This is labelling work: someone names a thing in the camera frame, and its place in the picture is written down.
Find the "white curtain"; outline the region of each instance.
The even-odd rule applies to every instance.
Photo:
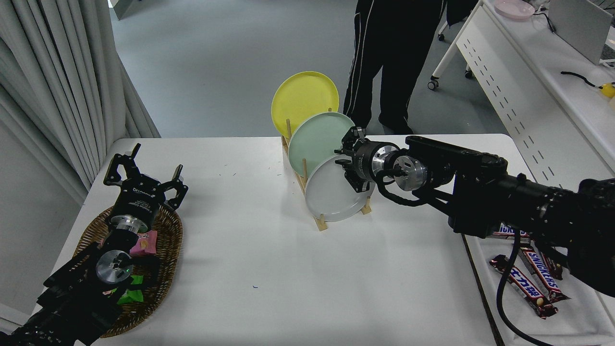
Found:
[[[160,137],[105,0],[0,0],[0,121],[78,201],[113,142]]]

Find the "chocolate bar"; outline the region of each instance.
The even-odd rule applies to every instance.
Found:
[[[508,258],[505,255],[497,255],[489,264],[498,272],[504,273],[504,269],[508,264]],[[512,267],[510,275],[507,278],[512,287],[519,293],[523,299],[536,312],[538,317],[543,320],[549,316],[553,316],[558,312],[558,308],[554,307],[547,297],[525,276],[517,267]]]
[[[529,244],[521,245],[519,255],[525,266],[530,271],[531,276],[542,284],[547,293],[547,298],[552,303],[561,300],[570,299],[568,296],[561,293],[561,289],[557,286],[555,279],[551,276],[549,268],[544,264],[540,255],[536,253],[533,247]]]
[[[561,264],[557,263],[550,257],[547,257],[547,255],[543,254],[542,252],[540,252],[540,255],[541,255],[542,262],[549,269],[549,273],[551,273],[551,276],[553,276],[553,278],[557,280],[562,280],[563,277],[561,274],[563,272],[563,269],[561,267]]]
[[[520,231],[520,232],[521,232],[521,239],[527,239],[527,240],[530,239],[529,234],[525,233],[524,231]],[[509,238],[513,238],[514,236],[515,236],[515,230],[513,228],[510,228],[507,225],[500,223],[499,229],[487,237],[488,238],[498,238],[498,239],[509,239]]]

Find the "black pants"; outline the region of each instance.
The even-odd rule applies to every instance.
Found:
[[[356,126],[371,119],[373,78],[382,68],[381,118],[408,119],[408,103],[440,22],[442,0],[359,0],[354,59],[344,114]]]

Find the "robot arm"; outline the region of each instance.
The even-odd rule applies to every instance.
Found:
[[[456,233],[484,238],[500,222],[521,229],[576,278],[615,297],[615,179],[585,179],[575,193],[509,175],[507,161],[496,155],[419,136],[406,144],[372,142],[353,127],[336,151],[351,159],[338,164],[355,191],[375,183],[398,204],[429,204],[449,216]],[[453,179],[452,194],[436,190]],[[418,199],[390,193],[392,182]],[[566,247],[567,255],[552,246]]]
[[[182,165],[166,183],[142,174],[134,162],[139,147],[127,155],[114,155],[109,164],[104,183],[120,187],[121,192],[106,220],[109,233],[104,243],[90,244],[45,280],[47,289],[37,300],[42,309],[11,335],[0,332],[0,345],[64,346],[77,340],[92,344],[121,314],[117,301],[132,282],[133,266],[156,266],[146,257],[131,258],[130,249],[137,243],[137,233],[151,229],[161,205],[177,209],[188,187],[180,178]],[[125,180],[117,171],[120,165]],[[167,201],[165,192],[171,189],[177,194]],[[116,289],[113,294],[104,295],[112,289]]]

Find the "laptop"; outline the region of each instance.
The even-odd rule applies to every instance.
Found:
[[[592,63],[615,62],[613,15],[589,0],[551,0],[549,19],[558,34]]]

